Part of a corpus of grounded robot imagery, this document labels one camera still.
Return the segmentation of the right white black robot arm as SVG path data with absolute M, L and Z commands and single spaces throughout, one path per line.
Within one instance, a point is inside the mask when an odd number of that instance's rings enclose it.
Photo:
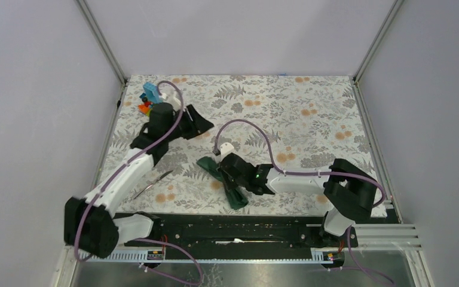
M 342 158 L 334 159 L 326 171 L 281 170 L 273 164 L 253 165 L 231 152 L 218 164 L 228 188 L 242 187 L 255 195 L 304 193 L 323 195 L 333 208 L 323 217 L 320 241 L 334 246 L 357 221 L 369 219 L 382 186 L 357 166 Z

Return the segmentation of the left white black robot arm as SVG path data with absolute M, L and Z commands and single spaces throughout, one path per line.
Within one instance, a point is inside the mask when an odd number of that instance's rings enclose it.
M 143 212 L 116 218 L 121 202 L 168 152 L 169 143 L 195 138 L 214 127 L 192 105 L 175 110 L 169 103 L 156 104 L 130 144 L 120 166 L 83 198 L 65 204 L 63 239 L 99 258 L 108 257 L 117 245 L 141 239 L 148 246 L 161 240 L 160 227 Z

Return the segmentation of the dark green cloth napkin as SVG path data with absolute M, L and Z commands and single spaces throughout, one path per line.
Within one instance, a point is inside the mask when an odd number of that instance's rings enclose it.
M 200 166 L 203 170 L 208 172 L 217 181 L 223 184 L 225 195 L 232 209 L 238 210 L 248 205 L 249 202 L 247 198 L 244 196 L 244 194 L 240 191 L 239 188 L 230 189 L 227 187 L 223 173 L 220 171 L 219 165 L 213 158 L 207 156 L 202 157 L 197 160 L 196 164 Z

